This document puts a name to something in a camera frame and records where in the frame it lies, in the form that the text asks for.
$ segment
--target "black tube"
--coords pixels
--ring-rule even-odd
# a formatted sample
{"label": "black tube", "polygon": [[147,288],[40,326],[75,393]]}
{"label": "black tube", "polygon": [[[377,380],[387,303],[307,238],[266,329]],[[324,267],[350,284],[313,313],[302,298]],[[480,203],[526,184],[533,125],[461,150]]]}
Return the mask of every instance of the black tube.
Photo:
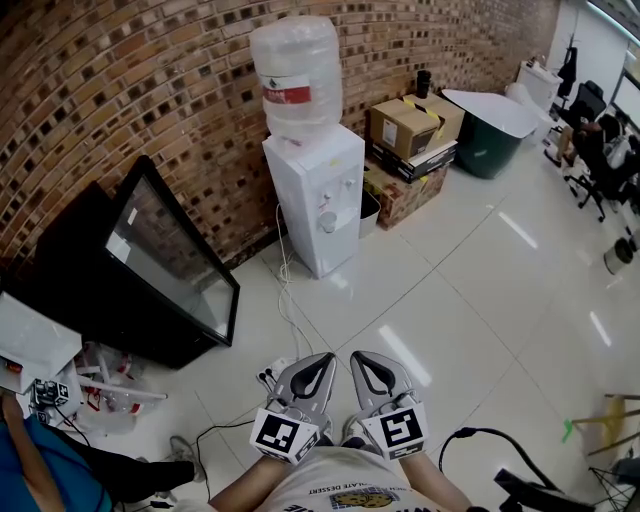
{"label": "black tube", "polygon": [[493,434],[494,436],[502,437],[503,439],[506,439],[507,441],[509,441],[513,445],[513,447],[516,449],[516,451],[518,452],[520,457],[522,457],[522,460],[525,462],[525,464],[527,466],[529,466],[529,469],[531,469],[531,471],[534,472],[534,474],[540,479],[540,481],[544,484],[544,486],[547,489],[549,489],[550,491],[562,492],[549,479],[549,477],[547,477],[547,475],[545,475],[538,468],[538,466],[536,466],[534,464],[534,462],[531,460],[531,458],[529,457],[527,452],[524,451],[524,448],[522,448],[522,446],[520,446],[515,439],[513,439],[511,436],[505,434],[504,432],[500,432],[499,430],[496,430],[496,429],[493,429],[493,428],[471,428],[471,427],[465,427],[465,428],[462,428],[462,429],[458,430],[457,432],[454,432],[451,436],[449,436],[449,438],[445,441],[444,445],[442,446],[442,450],[440,450],[440,458],[438,459],[438,468],[440,469],[440,472],[442,474],[444,474],[444,471],[442,471],[442,459],[444,457],[444,451],[447,449],[447,445],[449,444],[449,442],[452,439],[455,439],[455,438],[464,439],[466,437],[471,437],[476,432],[484,432],[485,434]]}

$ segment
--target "glass panel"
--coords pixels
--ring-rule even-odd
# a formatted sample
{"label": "glass panel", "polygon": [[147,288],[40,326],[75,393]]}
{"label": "glass panel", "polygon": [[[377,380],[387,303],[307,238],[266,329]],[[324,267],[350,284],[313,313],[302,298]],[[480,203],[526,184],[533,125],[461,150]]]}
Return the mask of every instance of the glass panel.
{"label": "glass panel", "polygon": [[233,288],[142,178],[107,249],[189,315],[226,336]]}

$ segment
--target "brick wall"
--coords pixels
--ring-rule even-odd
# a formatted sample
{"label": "brick wall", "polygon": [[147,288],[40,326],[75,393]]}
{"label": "brick wall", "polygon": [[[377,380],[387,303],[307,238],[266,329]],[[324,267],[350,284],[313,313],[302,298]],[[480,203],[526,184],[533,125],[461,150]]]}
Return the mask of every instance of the brick wall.
{"label": "brick wall", "polygon": [[38,236],[89,182],[110,194],[150,155],[225,260],[274,226],[276,197],[248,34],[330,16],[343,124],[433,85],[501,90],[546,54],[558,0],[14,0],[0,21],[0,264],[28,269]]}

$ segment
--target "white box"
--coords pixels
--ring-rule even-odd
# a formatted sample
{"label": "white box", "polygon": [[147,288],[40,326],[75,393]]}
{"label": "white box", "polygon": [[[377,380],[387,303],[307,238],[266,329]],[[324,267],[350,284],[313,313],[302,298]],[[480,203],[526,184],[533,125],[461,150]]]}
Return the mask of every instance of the white box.
{"label": "white box", "polygon": [[526,62],[520,63],[520,71],[518,73],[519,84],[523,84],[531,99],[542,109],[548,113],[553,105],[553,100],[558,95],[558,88],[562,83],[562,78],[540,67],[537,64],[534,67],[527,66]]}
{"label": "white box", "polygon": [[0,356],[22,365],[18,374],[0,363],[0,387],[23,394],[34,379],[53,379],[81,349],[77,332],[0,294]]}
{"label": "white box", "polygon": [[361,423],[386,460],[424,451],[429,436],[422,402],[361,420]]}
{"label": "white box", "polygon": [[249,443],[274,459],[298,464],[320,440],[319,428],[266,409],[258,409]]}

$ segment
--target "blue clothing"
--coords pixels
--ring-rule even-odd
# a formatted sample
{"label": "blue clothing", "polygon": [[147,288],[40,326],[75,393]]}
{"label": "blue clothing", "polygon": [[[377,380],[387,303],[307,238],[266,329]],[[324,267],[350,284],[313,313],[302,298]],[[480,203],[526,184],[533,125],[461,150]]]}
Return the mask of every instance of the blue clothing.
{"label": "blue clothing", "polygon": [[[35,416],[25,420],[25,428],[49,467],[66,512],[109,512],[112,509],[109,494],[93,477],[80,455],[40,425]],[[0,510],[40,512],[24,482],[20,458],[5,423],[0,423]]]}

